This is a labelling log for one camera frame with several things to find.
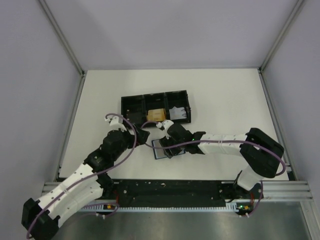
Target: black tray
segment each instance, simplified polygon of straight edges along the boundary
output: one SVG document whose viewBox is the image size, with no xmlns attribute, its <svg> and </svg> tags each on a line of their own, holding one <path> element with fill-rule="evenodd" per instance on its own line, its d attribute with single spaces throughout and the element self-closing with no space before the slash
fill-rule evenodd
<svg viewBox="0 0 320 240">
<path fill-rule="evenodd" d="M 170 109 L 173 107 L 184 108 L 186 118 L 171 119 Z M 191 108 L 186 90 L 121 97 L 121 114 L 139 127 L 147 121 L 148 111 L 154 109 L 164 109 L 165 118 L 174 123 L 191 123 Z"/>
</svg>

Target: yellow object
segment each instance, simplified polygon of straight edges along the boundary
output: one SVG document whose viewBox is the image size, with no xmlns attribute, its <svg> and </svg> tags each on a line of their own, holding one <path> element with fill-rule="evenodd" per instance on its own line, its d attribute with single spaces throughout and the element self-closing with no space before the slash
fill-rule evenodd
<svg viewBox="0 0 320 240">
<path fill-rule="evenodd" d="M 156 122 L 162 122 L 166 120 L 165 109 L 159 108 L 159 109 L 149 110 L 146 119 L 147 121 L 156 121 Z"/>
</svg>

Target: gray floor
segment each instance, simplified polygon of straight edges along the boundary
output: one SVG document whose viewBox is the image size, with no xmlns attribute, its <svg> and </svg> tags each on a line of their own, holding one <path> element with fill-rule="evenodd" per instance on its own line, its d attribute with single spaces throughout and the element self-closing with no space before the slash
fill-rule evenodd
<svg viewBox="0 0 320 240">
<path fill-rule="evenodd" d="M 262 203 L 235 213 L 117 213 L 102 220 L 77 213 L 54 240 L 310 240 L 298 203 Z"/>
</svg>

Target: robotic arm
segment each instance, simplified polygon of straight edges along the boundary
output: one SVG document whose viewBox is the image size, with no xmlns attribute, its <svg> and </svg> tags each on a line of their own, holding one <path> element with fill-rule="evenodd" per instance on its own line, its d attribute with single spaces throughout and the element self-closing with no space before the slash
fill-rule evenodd
<svg viewBox="0 0 320 240">
<path fill-rule="evenodd" d="M 90 153 L 70 177 L 38 200 L 30 198 L 25 202 L 22 225 L 35 240 L 50 240 L 64 222 L 82 207 L 101 196 L 109 196 L 115 186 L 107 171 L 117 166 L 114 162 L 125 150 L 146 144 L 150 133 L 134 126 L 134 145 L 135 136 L 129 133 L 119 117 L 115 115 L 107 118 L 112 130 L 100 147 Z M 221 193 L 223 199 L 236 199 L 248 193 L 261 179 L 274 178 L 279 166 L 276 157 L 281 158 L 284 153 L 280 144 L 258 128 L 251 128 L 247 134 L 242 135 L 214 135 L 204 131 L 191 133 L 170 120 L 158 123 L 157 127 L 165 134 L 160 144 L 169 158 L 178 155 L 183 149 L 191 154 L 221 153 L 245 158 L 249 166 L 238 174 L 229 190 Z"/>
</svg>

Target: white wall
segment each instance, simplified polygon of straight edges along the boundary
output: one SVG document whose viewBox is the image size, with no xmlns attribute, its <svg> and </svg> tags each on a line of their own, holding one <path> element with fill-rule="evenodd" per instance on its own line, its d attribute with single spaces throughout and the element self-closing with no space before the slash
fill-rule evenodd
<svg viewBox="0 0 320 240">
<path fill-rule="evenodd" d="M 79 75 L 37 1 L 2 1 L 0 32 L 0 233 L 21 240 L 24 202 L 57 169 Z"/>
<path fill-rule="evenodd" d="M 275 100 L 299 176 L 320 209 L 320 1 L 308 0 L 268 66 Z"/>
<path fill-rule="evenodd" d="M 259 67 L 297 0 L 47 0 L 82 67 Z"/>
</svg>

